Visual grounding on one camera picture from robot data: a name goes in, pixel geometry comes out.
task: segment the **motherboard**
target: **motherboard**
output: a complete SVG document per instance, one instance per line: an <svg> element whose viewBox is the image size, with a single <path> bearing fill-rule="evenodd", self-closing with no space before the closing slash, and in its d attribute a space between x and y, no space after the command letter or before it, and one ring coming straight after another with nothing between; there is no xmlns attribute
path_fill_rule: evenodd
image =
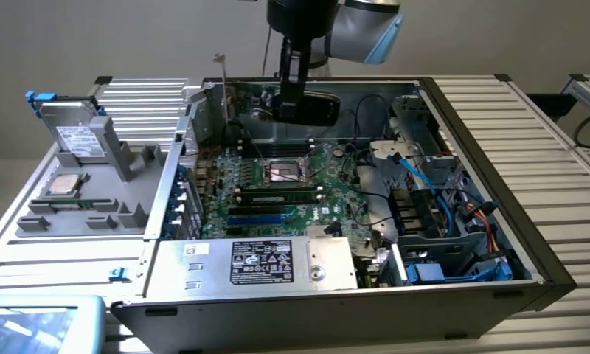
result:
<svg viewBox="0 0 590 354"><path fill-rule="evenodd" d="M348 239L356 255L371 255L364 199L348 177L356 164L350 146L308 145L299 157L281 157L292 155L284 147L281 154L257 146L243 149L251 154L241 150L201 151L201 238L335 235Z"/></svg>

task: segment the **capacitor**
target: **capacitor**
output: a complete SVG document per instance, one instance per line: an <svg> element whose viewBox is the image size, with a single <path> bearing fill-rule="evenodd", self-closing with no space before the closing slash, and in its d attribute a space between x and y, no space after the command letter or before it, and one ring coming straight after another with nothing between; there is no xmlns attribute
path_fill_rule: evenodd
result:
<svg viewBox="0 0 590 354"><path fill-rule="evenodd" d="M334 149L332 156L336 157L338 159L342 158L344 156L344 151L342 151L340 149Z"/></svg>

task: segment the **screen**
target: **screen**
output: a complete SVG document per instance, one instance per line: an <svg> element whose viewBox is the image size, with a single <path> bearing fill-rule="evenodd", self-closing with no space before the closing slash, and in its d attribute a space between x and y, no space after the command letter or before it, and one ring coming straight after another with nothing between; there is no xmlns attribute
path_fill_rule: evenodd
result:
<svg viewBox="0 0 590 354"><path fill-rule="evenodd" d="M55 354L75 308L0 308L0 354Z"/></svg>

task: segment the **warning label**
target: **warning label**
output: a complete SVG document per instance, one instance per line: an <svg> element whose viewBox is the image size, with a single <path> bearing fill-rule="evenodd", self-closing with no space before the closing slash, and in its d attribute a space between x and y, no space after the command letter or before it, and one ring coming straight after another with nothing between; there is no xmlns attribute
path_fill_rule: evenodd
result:
<svg viewBox="0 0 590 354"><path fill-rule="evenodd" d="M291 242L234 242L229 280L234 285L292 282Z"/></svg>
<svg viewBox="0 0 590 354"><path fill-rule="evenodd" d="M103 157L98 139L89 127L57 127L58 135L75 157Z"/></svg>

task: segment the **white wall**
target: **white wall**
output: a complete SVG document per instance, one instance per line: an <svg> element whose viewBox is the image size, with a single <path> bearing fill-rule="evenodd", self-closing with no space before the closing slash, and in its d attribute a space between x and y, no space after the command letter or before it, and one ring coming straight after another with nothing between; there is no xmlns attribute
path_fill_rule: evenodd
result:
<svg viewBox="0 0 590 354"><path fill-rule="evenodd" d="M590 0L403 0L406 21L380 66L332 63L332 74L510 74L556 91L590 73ZM37 158L50 139L26 90L83 94L102 74L218 75L261 70L265 2L235 0L0 0L0 158ZM275 71L274 36L269 72Z"/></svg>

